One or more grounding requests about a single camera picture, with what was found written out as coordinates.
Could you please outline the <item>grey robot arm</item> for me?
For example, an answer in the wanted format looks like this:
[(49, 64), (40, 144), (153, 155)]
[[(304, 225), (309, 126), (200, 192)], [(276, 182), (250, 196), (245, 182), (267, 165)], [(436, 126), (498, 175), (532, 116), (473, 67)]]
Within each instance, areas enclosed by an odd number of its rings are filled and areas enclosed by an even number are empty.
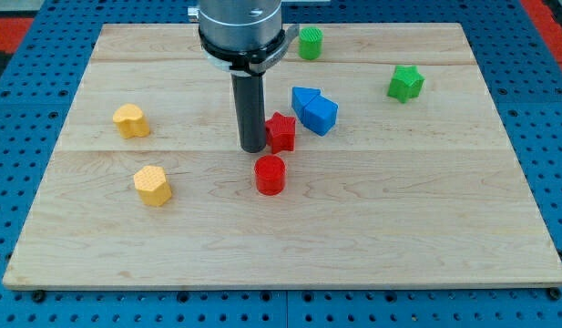
[(300, 33), (298, 24), (283, 26), (281, 0), (199, 0), (188, 19), (209, 62), (238, 77), (263, 75)]

